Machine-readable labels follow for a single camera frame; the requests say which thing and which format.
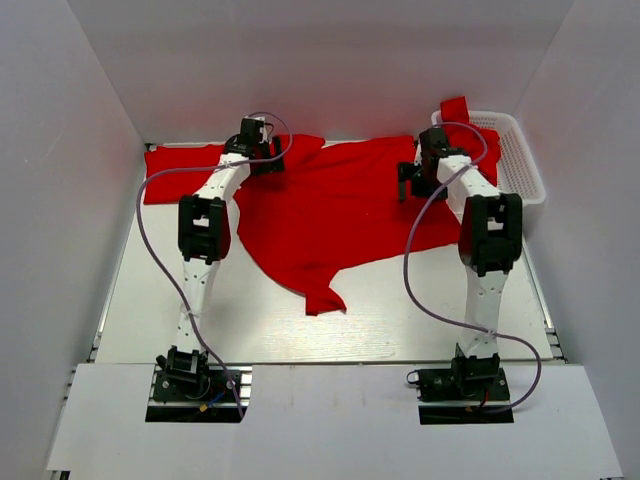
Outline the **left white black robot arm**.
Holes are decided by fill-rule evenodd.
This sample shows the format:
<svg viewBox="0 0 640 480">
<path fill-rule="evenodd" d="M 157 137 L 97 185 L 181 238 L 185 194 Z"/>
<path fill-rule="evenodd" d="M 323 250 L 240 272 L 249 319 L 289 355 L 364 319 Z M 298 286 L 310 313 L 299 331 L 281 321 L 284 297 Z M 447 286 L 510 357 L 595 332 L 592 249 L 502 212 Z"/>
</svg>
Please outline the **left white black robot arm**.
<svg viewBox="0 0 640 480">
<path fill-rule="evenodd" d="M 249 178 L 253 161 L 273 162 L 276 171 L 283 169 L 282 147 L 271 141 L 271 130 L 272 123 L 263 112 L 244 117 L 239 133 L 224 143 L 219 167 L 178 204 L 178 248 L 187 302 L 181 306 L 175 341 L 163 370 L 189 399 L 202 398 L 211 388 L 208 352 L 195 329 L 210 305 L 216 273 L 230 250 L 228 204 Z"/>
</svg>

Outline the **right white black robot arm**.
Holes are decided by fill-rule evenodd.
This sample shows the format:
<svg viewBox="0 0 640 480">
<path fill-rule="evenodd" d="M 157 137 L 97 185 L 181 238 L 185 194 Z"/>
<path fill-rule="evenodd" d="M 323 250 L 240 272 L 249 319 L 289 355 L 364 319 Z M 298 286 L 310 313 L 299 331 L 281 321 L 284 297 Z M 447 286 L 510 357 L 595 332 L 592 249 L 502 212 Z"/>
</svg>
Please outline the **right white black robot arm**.
<svg viewBox="0 0 640 480">
<path fill-rule="evenodd" d="M 464 333 L 450 367 L 418 370 L 407 381 L 425 403 L 484 403 L 504 382 L 496 331 L 506 281 L 522 254 L 523 202 L 487 180 L 470 153 L 451 145 L 445 128 L 421 132 L 414 160 L 398 163 L 398 198 L 444 201 L 459 219 L 458 254 L 467 276 Z"/>
</svg>

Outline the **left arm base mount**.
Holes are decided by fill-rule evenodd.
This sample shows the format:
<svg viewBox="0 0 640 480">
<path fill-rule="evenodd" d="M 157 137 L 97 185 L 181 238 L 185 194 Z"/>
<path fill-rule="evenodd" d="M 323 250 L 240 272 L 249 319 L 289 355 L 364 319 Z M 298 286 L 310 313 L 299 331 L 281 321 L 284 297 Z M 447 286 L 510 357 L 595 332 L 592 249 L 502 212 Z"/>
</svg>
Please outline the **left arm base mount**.
<svg viewBox="0 0 640 480">
<path fill-rule="evenodd" d="M 231 386 L 225 373 L 211 365 L 199 385 L 175 380 L 154 367 L 146 408 L 147 423 L 237 424 L 242 418 L 232 389 L 246 412 L 250 402 L 252 367 L 232 366 Z"/>
</svg>

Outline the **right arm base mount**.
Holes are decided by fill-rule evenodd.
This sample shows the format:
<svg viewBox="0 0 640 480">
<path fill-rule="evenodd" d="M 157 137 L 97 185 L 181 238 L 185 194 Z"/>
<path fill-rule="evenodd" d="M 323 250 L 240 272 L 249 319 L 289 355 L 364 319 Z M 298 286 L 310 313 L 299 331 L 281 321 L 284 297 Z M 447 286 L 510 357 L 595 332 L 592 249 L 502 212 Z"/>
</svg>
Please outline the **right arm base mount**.
<svg viewBox="0 0 640 480">
<path fill-rule="evenodd" d="M 512 424 L 513 409 L 503 368 L 492 380 L 457 386 L 450 368 L 415 369 L 406 382 L 417 392 L 421 426 Z"/>
</svg>

